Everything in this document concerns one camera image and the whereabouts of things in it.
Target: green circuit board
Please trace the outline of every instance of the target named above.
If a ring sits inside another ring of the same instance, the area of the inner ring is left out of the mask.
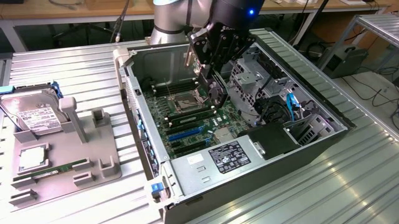
[[[189,96],[190,91],[178,93],[175,95]],[[202,127],[202,132],[199,134],[189,136],[175,141],[170,141],[171,134],[167,134],[167,132],[171,130],[171,128],[165,118],[167,116],[178,115],[182,113],[182,111],[177,109],[178,106],[171,100],[171,98],[173,99],[175,98],[175,95],[173,94],[165,97],[155,97],[155,95],[151,92],[145,93],[147,105],[150,107],[150,111],[153,113],[153,118],[158,127],[158,131],[162,136],[162,141],[165,143],[171,158],[178,158],[210,146],[218,145],[221,143],[221,139],[217,137],[215,132],[219,129],[222,128],[225,130],[229,129],[231,136],[234,138],[238,136],[238,134],[242,131],[249,129],[249,124],[246,123],[243,117],[239,115],[235,106],[230,101],[227,101],[223,107],[217,110],[217,113],[211,118],[206,118],[194,122],[197,127]],[[207,106],[210,106],[210,102],[206,101],[199,106],[194,105],[194,109],[203,108]],[[193,146],[193,144],[197,144],[203,141],[207,141],[207,144],[203,145],[203,147],[185,150],[185,152],[178,152],[177,149],[186,146]],[[175,142],[179,142],[179,147],[173,146]]]

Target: warning label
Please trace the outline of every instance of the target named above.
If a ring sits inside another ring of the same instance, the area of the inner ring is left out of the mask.
[[[51,107],[18,112],[19,118],[34,132],[61,127],[61,121]]]
[[[210,154],[223,174],[251,163],[238,141],[210,150]]]

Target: blue pcie slot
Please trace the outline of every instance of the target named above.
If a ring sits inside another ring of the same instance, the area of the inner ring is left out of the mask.
[[[202,133],[202,131],[205,130],[205,127],[202,126],[202,127],[197,127],[195,129],[193,129],[193,130],[190,130],[190,131],[187,131],[187,132],[185,132],[185,133],[181,133],[181,134],[177,134],[177,135],[173,135],[173,136],[170,136],[170,141],[175,141],[175,140],[179,140],[179,139],[183,139],[183,138],[186,138],[186,137],[189,137],[189,136],[193,136],[193,135],[195,135],[195,134],[199,134],[199,133]]]

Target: blue cable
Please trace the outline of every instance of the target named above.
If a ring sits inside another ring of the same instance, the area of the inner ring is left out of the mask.
[[[289,93],[287,94],[287,107],[289,107],[289,111],[291,113],[291,120],[295,121],[295,116],[294,116],[294,110],[293,110],[293,105],[299,106],[299,102],[294,96],[294,93]]]

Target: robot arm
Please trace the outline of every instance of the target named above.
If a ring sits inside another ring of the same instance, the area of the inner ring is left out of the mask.
[[[229,91],[221,77],[223,65],[237,60],[255,41],[250,23],[265,0],[155,0],[155,29],[151,43],[185,41],[185,25],[199,26],[189,33],[186,65],[197,58],[201,84],[214,105],[223,106]]]
[[[189,33],[186,66],[190,66],[195,55],[201,84],[209,90],[210,99],[218,108],[229,97],[221,77],[222,67],[230,60],[237,60],[255,42],[249,27],[263,3],[265,0],[214,0],[205,27],[199,32]]]

